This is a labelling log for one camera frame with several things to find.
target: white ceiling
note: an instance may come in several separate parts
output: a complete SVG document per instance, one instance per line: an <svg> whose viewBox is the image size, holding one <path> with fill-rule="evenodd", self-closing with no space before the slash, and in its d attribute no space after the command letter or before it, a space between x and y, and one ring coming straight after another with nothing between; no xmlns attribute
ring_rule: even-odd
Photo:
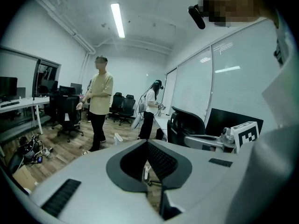
<svg viewBox="0 0 299 224"><path fill-rule="evenodd" d="M91 44L120 43L171 51L193 22L187 12L197 0L51 0ZM126 38L118 38L110 4L119 3Z"/></svg>

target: floor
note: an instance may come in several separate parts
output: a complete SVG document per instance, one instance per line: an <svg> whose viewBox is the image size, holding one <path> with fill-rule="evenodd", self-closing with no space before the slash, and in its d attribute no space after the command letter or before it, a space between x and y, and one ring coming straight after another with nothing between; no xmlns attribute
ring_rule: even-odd
<svg viewBox="0 0 299 224"><path fill-rule="evenodd" d="M57 132L61 129L60 125L56 125L54 129L51 128L50 123L43 126L43 135L39 136L39 140L43 141L45 147L53 147L54 151L50 159L44 157L41 164L27 166L28 170L37 182L41 183L47 177L50 177L55 172L62 169L72 160L81 156L83 151L91 148L93 141L93 129L91 123L88 123L86 120L85 112L82 112L82 120L80 123L80 130L84 132L84 136L82 137L80 133L73 132L72 134L74 135L74 138L71 139L70 143L67 143L66 135L62 134L60 137L57 137ZM158 128L159 126L157 124L153 125L150 135L151 139L155 138ZM103 144L104 148L114 144L114 133L118 133L123 138L124 142L136 140L139 133L138 127L131 130L128 123L124 123L119 126L119 122L113 122L110 118L106 119L103 129L107 140L106 143ZM3 151L6 154L4 163L6 165L8 164L15 149L19 146L19 138L26 136L27 140L30 140L31 136L33 134L38 134L38 132L39 130L37 128L21 135L20 137L16 137L15 140L5 144L3 147ZM149 175L150 179L157 180L157 176L152 169L150 169ZM148 200L157 212L159 211L160 198L161 186L159 184L153 184L151 187L148 186Z"/></svg>

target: desk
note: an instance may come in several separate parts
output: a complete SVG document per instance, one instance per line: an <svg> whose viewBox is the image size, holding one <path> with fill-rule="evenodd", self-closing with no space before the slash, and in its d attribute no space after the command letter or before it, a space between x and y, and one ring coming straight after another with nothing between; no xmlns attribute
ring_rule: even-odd
<svg viewBox="0 0 299 224"><path fill-rule="evenodd" d="M12 100L11 102L16 102L19 101L19 104L16 105L11 105L11 106L6 106L3 108L0 108L0 113L5 113L8 111L12 111L12 110L19 110L22 108L26 108L26 107L31 107L31 112L32 112L32 120L34 122L34 126L36 126L36 121L34 119L34 112L33 112L33 107L36 107L36 116L37 116L37 123L38 123L38 127L39 127L39 131L41 134L43 134L43 130L42 130L42 125L41 125L41 120L39 117L39 111L38 111L38 106L39 105L44 105L44 104L49 104L50 103L50 98L49 97L35 97L34 100L33 98L23 98L23 99L16 99L16 100ZM1 105L5 105L8 104L10 102L3 102L1 103Z"/></svg>
<svg viewBox="0 0 299 224"><path fill-rule="evenodd" d="M170 120L170 116L166 115L166 114L162 114L160 117L158 115L156 115L154 118L155 118L155 121L160 126L160 128L162 129L163 133L167 137L167 122Z"/></svg>

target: computer monitor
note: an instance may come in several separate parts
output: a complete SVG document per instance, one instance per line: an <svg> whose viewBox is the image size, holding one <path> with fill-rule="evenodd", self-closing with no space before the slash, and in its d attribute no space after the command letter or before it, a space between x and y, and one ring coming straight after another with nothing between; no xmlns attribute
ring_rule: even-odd
<svg viewBox="0 0 299 224"><path fill-rule="evenodd" d="M71 83L71 87L74 87L76 89L75 95L81 95L82 84Z"/></svg>
<svg viewBox="0 0 299 224"><path fill-rule="evenodd" d="M49 93L57 91L58 81L56 80L41 80L41 85L48 88Z"/></svg>
<svg viewBox="0 0 299 224"><path fill-rule="evenodd" d="M5 96L15 96L17 94L16 77L0 77L0 98Z"/></svg>
<svg viewBox="0 0 299 224"><path fill-rule="evenodd" d="M261 133L263 120L213 108L206 126L206 134L220 136L225 127L234 127L247 121L257 122L258 131Z"/></svg>

